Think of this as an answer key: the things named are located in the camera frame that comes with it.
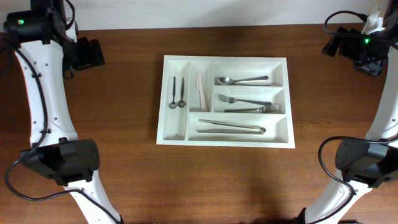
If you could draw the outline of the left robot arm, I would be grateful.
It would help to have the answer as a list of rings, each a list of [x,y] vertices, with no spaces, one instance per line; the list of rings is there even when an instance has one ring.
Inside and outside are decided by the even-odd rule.
[[[66,5],[32,1],[29,10],[9,13],[4,22],[4,43],[20,63],[30,109],[30,148],[21,151],[19,163],[62,186],[88,223],[122,223],[100,181],[98,147],[78,138],[68,111],[64,79],[105,60],[98,40],[78,35]]]

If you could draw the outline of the small steel teaspoon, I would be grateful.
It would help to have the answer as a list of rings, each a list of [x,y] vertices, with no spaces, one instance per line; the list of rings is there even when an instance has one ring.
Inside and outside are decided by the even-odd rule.
[[[184,94],[185,94],[185,79],[182,78],[181,87],[180,87],[180,100],[177,103],[177,106],[179,108],[183,108],[186,105],[186,102],[184,101]]]
[[[176,94],[176,77],[173,77],[172,82],[172,101],[169,103],[170,109],[175,109],[177,107],[177,103],[175,102],[175,94]]]

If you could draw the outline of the steel fork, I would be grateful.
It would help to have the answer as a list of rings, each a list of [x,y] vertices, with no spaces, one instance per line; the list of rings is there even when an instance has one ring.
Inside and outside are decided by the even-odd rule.
[[[261,106],[258,108],[234,109],[224,110],[225,113],[276,113],[280,111],[282,106],[280,104],[271,104]]]
[[[224,103],[228,104],[233,104],[236,102],[244,102],[244,103],[251,103],[255,105],[261,105],[261,106],[272,106],[272,102],[268,101],[253,101],[253,100],[242,100],[242,99],[237,99],[233,98],[231,96],[226,96],[226,95],[221,95],[221,94],[216,94],[216,98]]]

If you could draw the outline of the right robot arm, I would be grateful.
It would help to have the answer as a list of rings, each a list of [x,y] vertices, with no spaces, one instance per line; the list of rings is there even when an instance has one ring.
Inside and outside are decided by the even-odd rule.
[[[331,35],[323,54],[344,55],[354,69],[378,77],[387,67],[386,82],[374,121],[363,139],[333,136],[318,150],[318,161],[331,182],[292,223],[338,223],[354,203],[384,182],[397,179],[397,1],[381,10],[355,16],[364,22],[362,31],[342,27]]]

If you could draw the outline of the pink plastic knife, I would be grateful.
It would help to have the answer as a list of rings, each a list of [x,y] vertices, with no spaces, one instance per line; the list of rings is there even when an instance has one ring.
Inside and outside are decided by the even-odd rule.
[[[206,102],[206,97],[205,97],[205,89],[203,86],[203,75],[201,71],[198,71],[196,80],[195,80],[195,86],[197,90],[199,91],[199,99],[200,99],[200,109],[202,112],[209,112],[208,104]]]

